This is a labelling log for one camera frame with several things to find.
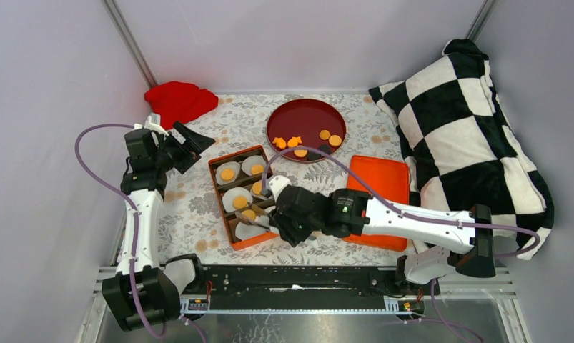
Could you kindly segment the orange cookie tin box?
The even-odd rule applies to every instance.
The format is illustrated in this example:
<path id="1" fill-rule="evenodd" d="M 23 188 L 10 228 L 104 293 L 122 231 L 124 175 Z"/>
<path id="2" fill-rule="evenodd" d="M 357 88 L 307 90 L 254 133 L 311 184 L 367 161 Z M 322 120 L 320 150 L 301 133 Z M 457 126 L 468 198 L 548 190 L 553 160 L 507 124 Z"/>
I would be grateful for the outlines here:
<path id="1" fill-rule="evenodd" d="M 228 241 L 237 251 L 277 237 L 265 229 L 267 222 L 257 227 L 239 218 L 243 214 L 249 219 L 262 220 L 254 207 L 263 210 L 274 208 L 274 198 L 262 196 L 260 190 L 262 171 L 267 162 L 267 154 L 260 145 L 208 162 Z"/>

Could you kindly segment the orange tin lid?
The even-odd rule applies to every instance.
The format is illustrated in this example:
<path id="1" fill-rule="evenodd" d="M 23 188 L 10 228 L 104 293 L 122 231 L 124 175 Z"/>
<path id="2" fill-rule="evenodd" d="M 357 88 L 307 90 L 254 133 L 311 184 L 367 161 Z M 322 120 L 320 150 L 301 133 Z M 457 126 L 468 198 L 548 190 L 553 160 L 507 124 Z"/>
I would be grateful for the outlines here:
<path id="1" fill-rule="evenodd" d="M 373 156 L 354 155 L 349 168 L 370 185 L 381 197 L 401 204 L 409 203 L 410 173 L 401 161 L 381 159 Z M 393 236 L 352 235 L 344 241 L 370 247 L 403 252 L 407 240 Z"/>

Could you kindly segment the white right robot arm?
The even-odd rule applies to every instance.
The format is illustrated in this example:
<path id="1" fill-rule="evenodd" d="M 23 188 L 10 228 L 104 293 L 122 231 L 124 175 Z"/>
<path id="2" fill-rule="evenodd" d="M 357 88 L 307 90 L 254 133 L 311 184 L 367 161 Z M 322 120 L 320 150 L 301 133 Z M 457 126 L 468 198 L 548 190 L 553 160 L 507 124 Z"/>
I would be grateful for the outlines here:
<path id="1" fill-rule="evenodd" d="M 325 196 L 293 186 L 274 176 L 262 183 L 262 193 L 274 197 L 270 226 L 292 246 L 313 232 L 327 236 L 393 236 L 430 244 L 430 248 L 400 257 L 393 283 L 412 294 L 421 285 L 449 274 L 474 278 L 496 275 L 493 234 L 485 228 L 490 211 L 440 212 L 394 203 L 368 192 L 338 189 Z"/>

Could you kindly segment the dark red round plate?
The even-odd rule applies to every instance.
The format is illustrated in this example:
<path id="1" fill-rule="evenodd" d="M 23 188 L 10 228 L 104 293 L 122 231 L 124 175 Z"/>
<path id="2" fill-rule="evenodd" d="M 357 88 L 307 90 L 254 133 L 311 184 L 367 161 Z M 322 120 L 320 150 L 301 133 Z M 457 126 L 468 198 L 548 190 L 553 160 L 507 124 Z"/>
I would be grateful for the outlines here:
<path id="1" fill-rule="evenodd" d="M 339 147 L 330 146 L 328 140 L 319 138 L 321 130 L 328 130 L 331 135 L 342 137 L 342 144 Z M 287 142 L 294 136 L 300 136 L 300 146 L 318 149 L 326 144 L 334 153 L 345 142 L 347 127 L 342 115 L 328 103 L 316 99 L 295 99 L 280 105 L 272 112 L 267 121 L 266 132 L 275 151 L 284 150 L 272 145 L 275 137 L 282 137 Z"/>

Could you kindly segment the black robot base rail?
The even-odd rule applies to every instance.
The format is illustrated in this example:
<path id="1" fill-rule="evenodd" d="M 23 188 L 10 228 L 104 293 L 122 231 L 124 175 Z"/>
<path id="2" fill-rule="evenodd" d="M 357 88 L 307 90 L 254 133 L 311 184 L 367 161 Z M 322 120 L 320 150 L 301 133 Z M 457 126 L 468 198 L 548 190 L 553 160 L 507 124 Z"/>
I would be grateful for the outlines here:
<path id="1" fill-rule="evenodd" d="M 393 267 L 204 265 L 182 292 L 184 312 L 407 312 L 405 302 L 439 295 Z"/>

